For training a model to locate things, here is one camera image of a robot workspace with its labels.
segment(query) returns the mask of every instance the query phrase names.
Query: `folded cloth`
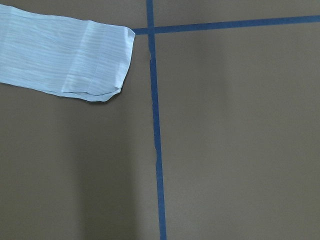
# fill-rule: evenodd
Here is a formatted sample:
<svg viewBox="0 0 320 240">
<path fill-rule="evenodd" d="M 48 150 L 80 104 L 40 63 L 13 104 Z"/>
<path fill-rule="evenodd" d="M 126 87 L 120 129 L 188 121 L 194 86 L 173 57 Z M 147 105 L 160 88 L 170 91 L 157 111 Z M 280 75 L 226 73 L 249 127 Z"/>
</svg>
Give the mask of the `folded cloth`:
<svg viewBox="0 0 320 240">
<path fill-rule="evenodd" d="M 135 33 L 0 4 L 0 82 L 87 101 L 121 91 Z"/>
</svg>

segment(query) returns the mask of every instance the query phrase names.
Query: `horizontal blue tape line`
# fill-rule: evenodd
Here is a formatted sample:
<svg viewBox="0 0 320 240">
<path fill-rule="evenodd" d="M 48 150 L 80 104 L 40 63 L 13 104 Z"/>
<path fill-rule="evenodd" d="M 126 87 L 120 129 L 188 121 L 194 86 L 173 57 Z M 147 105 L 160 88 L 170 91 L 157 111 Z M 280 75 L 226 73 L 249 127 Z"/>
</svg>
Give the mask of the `horizontal blue tape line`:
<svg viewBox="0 0 320 240">
<path fill-rule="evenodd" d="M 254 20 L 240 20 L 240 21 L 222 21 L 222 22 L 197 23 L 197 24 L 174 25 L 174 26 L 156 26 L 154 28 L 154 32 L 156 34 L 166 34 L 166 33 L 179 33 L 179 32 L 201 31 L 201 30 L 232 29 L 232 28 L 286 25 L 286 24 L 305 24 L 305 23 L 317 23 L 317 22 L 320 22 L 320 15 L 266 18 L 266 19 L 254 19 Z M 136 28 L 136 29 L 133 29 L 133 31 L 137 35 L 148 34 L 148 28 Z"/>
</svg>

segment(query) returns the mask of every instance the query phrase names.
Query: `blue tape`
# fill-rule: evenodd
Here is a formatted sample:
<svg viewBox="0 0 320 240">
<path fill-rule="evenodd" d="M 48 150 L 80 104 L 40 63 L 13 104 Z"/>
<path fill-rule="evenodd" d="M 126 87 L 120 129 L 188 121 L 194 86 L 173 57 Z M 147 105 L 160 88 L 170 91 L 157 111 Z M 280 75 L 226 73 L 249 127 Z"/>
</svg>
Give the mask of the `blue tape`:
<svg viewBox="0 0 320 240">
<path fill-rule="evenodd" d="M 265 18 L 265 19 L 241 20 L 241 21 L 197 23 L 197 24 L 174 25 L 174 26 L 156 26 L 154 28 L 154 33 L 167 34 L 167 33 L 179 33 L 179 32 L 214 30 L 214 29 L 232 29 L 232 28 L 286 25 L 286 24 L 307 24 L 307 23 L 319 23 L 319 22 L 320 22 L 320 15 L 293 16 L 293 17 Z M 135 32 L 136 35 L 148 34 L 147 28 L 136 28 L 136 29 L 133 29 L 133 31 Z"/>
<path fill-rule="evenodd" d="M 147 32 L 148 44 L 150 51 L 150 78 L 151 78 L 151 98 L 152 98 L 152 113 L 153 113 L 153 134 L 154 146 L 156 151 L 156 189 L 158 198 L 158 217 L 160 240 L 167 240 L 166 230 L 166 210 L 165 210 L 165 192 L 164 192 L 164 177 L 162 168 L 162 152 L 161 152 L 161 134 L 160 134 L 160 119 L 159 119 L 159 100 L 158 100 L 158 81 L 157 81 L 157 60 L 156 60 L 156 41 L 155 41 L 155 22 L 154 22 L 154 7 L 153 0 L 146 0 L 147 11 Z"/>
</svg>

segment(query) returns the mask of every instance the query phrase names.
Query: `floor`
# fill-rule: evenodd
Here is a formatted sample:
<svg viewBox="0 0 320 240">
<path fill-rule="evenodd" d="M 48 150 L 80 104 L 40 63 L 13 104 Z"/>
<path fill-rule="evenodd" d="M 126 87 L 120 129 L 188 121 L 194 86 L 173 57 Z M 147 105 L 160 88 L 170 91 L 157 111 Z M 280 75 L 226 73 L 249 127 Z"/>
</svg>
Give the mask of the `floor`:
<svg viewBox="0 0 320 240">
<path fill-rule="evenodd" d="M 107 103 L 0 85 L 0 239 L 320 238 L 319 1 L 0 4 L 136 32 Z"/>
</svg>

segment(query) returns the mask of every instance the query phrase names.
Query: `light blue cloth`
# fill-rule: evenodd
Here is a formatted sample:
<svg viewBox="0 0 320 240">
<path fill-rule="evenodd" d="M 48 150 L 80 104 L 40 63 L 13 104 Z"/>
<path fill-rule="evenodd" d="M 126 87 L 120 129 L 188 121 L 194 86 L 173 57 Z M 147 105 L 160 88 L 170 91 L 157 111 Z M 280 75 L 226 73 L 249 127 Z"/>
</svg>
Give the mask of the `light blue cloth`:
<svg viewBox="0 0 320 240">
<path fill-rule="evenodd" d="M 124 26 L 0 4 L 0 82 L 104 102 L 121 91 L 134 38 Z"/>
</svg>

